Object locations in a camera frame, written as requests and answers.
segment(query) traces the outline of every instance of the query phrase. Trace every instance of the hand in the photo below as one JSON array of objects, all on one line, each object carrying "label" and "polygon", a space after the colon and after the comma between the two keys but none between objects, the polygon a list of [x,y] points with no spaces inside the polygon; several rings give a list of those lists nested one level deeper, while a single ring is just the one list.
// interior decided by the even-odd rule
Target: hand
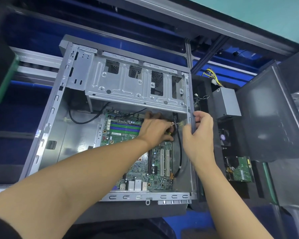
[{"label": "hand", "polygon": [[191,124],[183,128],[183,147],[195,168],[214,165],[213,118],[206,112],[194,112],[197,130],[192,135]]},{"label": "hand", "polygon": [[165,134],[167,130],[173,132],[172,123],[160,119],[161,116],[160,112],[156,114],[151,111],[146,112],[144,122],[137,136],[138,139],[147,142],[149,149],[154,148],[164,140],[174,141],[171,135]]}]

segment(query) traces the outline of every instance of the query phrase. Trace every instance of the teal wall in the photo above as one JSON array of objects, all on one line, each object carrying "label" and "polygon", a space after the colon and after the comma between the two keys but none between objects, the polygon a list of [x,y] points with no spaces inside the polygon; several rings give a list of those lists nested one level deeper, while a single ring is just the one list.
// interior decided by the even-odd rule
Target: teal wall
[{"label": "teal wall", "polygon": [[299,43],[299,0],[191,0]]}]

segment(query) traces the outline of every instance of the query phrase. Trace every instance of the black sleeve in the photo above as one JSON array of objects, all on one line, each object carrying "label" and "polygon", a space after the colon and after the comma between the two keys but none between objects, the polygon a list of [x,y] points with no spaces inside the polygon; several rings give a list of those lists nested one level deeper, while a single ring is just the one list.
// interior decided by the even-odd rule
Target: black sleeve
[{"label": "black sleeve", "polygon": [[0,239],[22,239],[7,222],[0,219]]}]

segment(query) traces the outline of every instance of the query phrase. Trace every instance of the person's right hand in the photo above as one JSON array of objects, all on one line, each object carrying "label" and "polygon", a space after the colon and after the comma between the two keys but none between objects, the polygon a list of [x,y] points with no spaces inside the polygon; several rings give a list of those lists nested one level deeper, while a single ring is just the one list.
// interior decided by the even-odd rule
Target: person's right hand
[{"label": "person's right hand", "polygon": [[214,165],[213,118],[206,112],[194,112],[197,130],[192,134],[191,124],[183,128],[184,150],[195,168]]}]

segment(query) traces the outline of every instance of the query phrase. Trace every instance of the black cable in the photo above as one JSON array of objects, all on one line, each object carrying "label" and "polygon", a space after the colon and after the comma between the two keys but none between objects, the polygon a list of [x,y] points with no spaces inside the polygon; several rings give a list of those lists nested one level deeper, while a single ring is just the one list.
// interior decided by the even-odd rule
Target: black cable
[{"label": "black cable", "polygon": [[178,168],[177,172],[174,174],[174,178],[176,178],[179,174],[180,169],[182,168],[183,148],[182,148],[182,141],[180,140],[179,130],[177,127],[178,114],[173,113],[173,115],[174,115],[174,123],[175,123],[176,132],[177,132],[177,137],[178,137],[178,141],[179,141],[179,153],[180,153],[179,168]]},{"label": "black cable", "polygon": [[100,112],[99,112],[95,117],[93,117],[91,120],[88,120],[88,121],[86,121],[86,122],[77,122],[77,121],[75,121],[75,120],[73,119],[72,115],[71,115],[71,109],[70,109],[70,108],[69,108],[69,116],[70,116],[71,120],[72,120],[74,123],[76,123],[76,124],[87,124],[87,123],[89,123],[89,122],[95,120],[96,118],[98,118],[98,117],[102,114],[103,110],[104,110],[104,109],[107,107],[107,105],[110,104],[110,103],[111,103],[111,102],[106,103],[106,104],[102,107],[102,109],[100,110]]},{"label": "black cable", "polygon": [[145,109],[147,109],[147,108],[144,108],[144,109],[142,109],[142,110],[140,110],[140,111],[138,111],[138,112],[134,112],[134,113],[129,114],[129,115],[119,116],[119,117],[129,117],[129,116],[132,116],[132,115],[134,115],[134,114],[136,114],[136,113],[142,112],[142,111],[145,110]]}]

